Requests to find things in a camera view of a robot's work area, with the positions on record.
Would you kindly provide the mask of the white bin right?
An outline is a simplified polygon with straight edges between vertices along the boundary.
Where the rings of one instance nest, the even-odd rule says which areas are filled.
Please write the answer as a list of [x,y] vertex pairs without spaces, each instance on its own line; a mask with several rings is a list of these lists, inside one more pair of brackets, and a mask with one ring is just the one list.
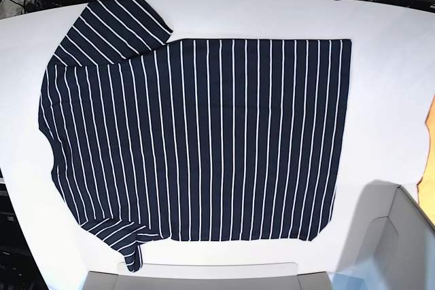
[[330,280],[333,289],[434,288],[434,224],[404,187],[364,187]]

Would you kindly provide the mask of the orange cloth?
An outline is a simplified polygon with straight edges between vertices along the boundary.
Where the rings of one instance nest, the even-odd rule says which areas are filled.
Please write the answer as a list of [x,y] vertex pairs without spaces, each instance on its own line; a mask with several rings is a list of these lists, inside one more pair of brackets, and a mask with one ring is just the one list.
[[434,118],[434,100],[430,106],[428,116],[425,121],[430,138],[430,148],[425,170],[420,182],[417,184],[418,202],[422,211],[427,215],[429,220],[434,223],[434,143],[435,143],[435,118]]

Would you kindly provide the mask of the navy white striped T-shirt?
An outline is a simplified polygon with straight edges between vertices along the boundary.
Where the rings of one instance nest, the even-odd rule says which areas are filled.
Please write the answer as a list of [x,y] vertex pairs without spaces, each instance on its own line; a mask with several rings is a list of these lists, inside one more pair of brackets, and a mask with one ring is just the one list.
[[81,228],[136,272],[158,240],[313,240],[330,222],[348,39],[181,39],[93,0],[54,51],[39,129]]

